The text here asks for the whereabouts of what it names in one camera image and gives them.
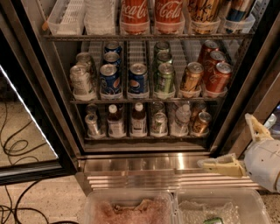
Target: green can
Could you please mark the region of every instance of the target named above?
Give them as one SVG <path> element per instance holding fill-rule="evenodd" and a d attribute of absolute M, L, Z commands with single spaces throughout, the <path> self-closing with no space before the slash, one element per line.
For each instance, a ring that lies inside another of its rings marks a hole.
<path fill-rule="evenodd" d="M 163 63 L 158 67 L 155 82 L 155 92 L 169 94 L 174 85 L 175 69 L 170 63 Z"/>

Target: electrical cord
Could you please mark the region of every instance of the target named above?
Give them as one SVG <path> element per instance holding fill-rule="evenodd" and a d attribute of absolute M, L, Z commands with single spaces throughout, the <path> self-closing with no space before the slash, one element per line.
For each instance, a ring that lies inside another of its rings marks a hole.
<path fill-rule="evenodd" d="M 4 102 L 4 105 L 5 105 L 5 118 L 4 118 L 4 122 L 3 122 L 3 125 L 0 129 L 0 144 L 3 148 L 3 152 L 5 155 L 8 156 L 8 159 L 9 159 L 9 162 L 10 162 L 10 165 L 15 165 L 17 164 L 18 162 L 20 162 L 21 160 L 24 160 L 24 159 L 27 159 L 27 158 L 34 158 L 37 162 L 39 161 L 36 157 L 34 156 L 26 156 L 26 157 L 21 157 L 19 160 L 17 160 L 16 162 L 12 163 L 11 162 L 11 157 L 20 157 L 20 156 L 23 156 L 23 155 L 26 155 L 32 151 L 35 151 L 36 149 L 44 146 L 46 143 L 42 143 L 38 146 L 35 146 L 33 148 L 31 148 L 30 150 L 27 150 L 27 151 L 24 151 L 26 149 L 26 147 L 28 146 L 28 141 L 22 139 L 22 140 L 18 140 L 16 141 L 9 149 L 7 147 L 9 141 L 14 137 L 16 136 L 18 133 L 20 133 L 21 131 L 23 131 L 25 128 L 27 128 L 31 123 L 32 121 L 28 122 L 23 128 L 19 129 L 17 132 L 15 132 L 14 134 L 12 134 L 11 136 L 9 136 L 6 140 L 6 142 L 3 144 L 2 143 L 2 132 L 4 130 L 4 127 L 6 126 L 7 124 L 7 118 L 8 118 L 8 107 L 7 107 L 7 103 L 6 101 Z M 22 146 L 22 148 L 18 149 L 18 150 L 15 150 L 17 145 L 19 144 L 22 144 L 24 143 L 24 145 Z"/>
<path fill-rule="evenodd" d="M 71 221 L 71 220 L 62 220 L 62 221 L 56 221 L 56 222 L 49 222 L 47 217 L 38 209 L 32 208 L 32 207 L 18 207 L 20 204 L 21 199 L 25 196 L 25 194 L 33 187 L 35 186 L 37 183 L 39 183 L 39 181 L 33 182 L 30 186 L 28 186 L 19 196 L 19 198 L 17 199 L 15 208 L 12 208 L 12 201 L 11 201 L 11 196 L 9 194 L 9 191 L 7 189 L 7 187 L 5 187 L 6 192 L 8 194 L 9 200 L 10 200 L 10 207 L 8 206 L 4 206 L 4 205 L 0 205 L 1 209 L 2 209 L 2 218 L 1 218 L 1 224 L 5 224 L 6 221 L 8 221 L 8 219 L 10 218 L 11 214 L 13 214 L 13 218 L 15 220 L 15 224 L 23 224 L 19 219 L 18 219 L 18 211 L 23 211 L 23 210 L 29 210 L 29 211 L 33 211 L 36 213 L 39 213 L 42 215 L 42 217 L 45 219 L 45 223 L 46 224 L 60 224 L 60 223 L 64 223 L 64 224 L 79 224 L 78 222 L 75 221 Z M 4 220 L 4 212 L 9 212 L 8 216 L 5 218 Z"/>

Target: bottle label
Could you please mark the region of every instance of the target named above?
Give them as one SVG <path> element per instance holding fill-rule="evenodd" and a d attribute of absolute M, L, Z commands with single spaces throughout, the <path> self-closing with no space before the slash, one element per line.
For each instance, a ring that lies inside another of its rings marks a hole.
<path fill-rule="evenodd" d="M 146 117 L 140 120 L 131 117 L 131 133 L 132 134 L 146 133 Z"/>
<path fill-rule="evenodd" d="M 124 133 L 124 123 L 123 119 L 117 121 L 117 122 L 112 122 L 108 121 L 108 132 L 111 135 L 121 135 Z"/>

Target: plastic bottle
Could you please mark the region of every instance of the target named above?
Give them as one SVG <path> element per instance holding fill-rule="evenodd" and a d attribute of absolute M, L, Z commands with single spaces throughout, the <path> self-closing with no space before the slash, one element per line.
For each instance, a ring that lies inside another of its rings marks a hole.
<path fill-rule="evenodd" d="M 118 137 L 124 133 L 124 122 L 122 113 L 117 109 L 115 104 L 108 107 L 108 133 L 111 136 Z"/>
<path fill-rule="evenodd" d="M 132 109 L 130 132 L 139 136 L 146 133 L 146 111 L 141 102 L 137 102 Z"/>

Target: blue can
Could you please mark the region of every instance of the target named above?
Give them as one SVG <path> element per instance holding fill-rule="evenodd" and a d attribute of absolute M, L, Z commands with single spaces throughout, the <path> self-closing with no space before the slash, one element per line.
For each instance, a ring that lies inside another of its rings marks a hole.
<path fill-rule="evenodd" d="M 147 66 L 135 63 L 129 69 L 129 92 L 132 94 L 143 94 L 148 91 Z"/>
<path fill-rule="evenodd" d="M 101 92 L 116 95 L 122 92 L 122 80 L 115 65 L 106 64 L 100 68 Z"/>
<path fill-rule="evenodd" d="M 117 68 L 121 65 L 121 58 L 116 52 L 107 52 L 103 56 L 103 64 L 112 64 Z"/>
<path fill-rule="evenodd" d="M 117 41 L 109 41 L 104 46 L 104 53 L 115 52 L 118 55 L 121 55 L 122 47 Z"/>

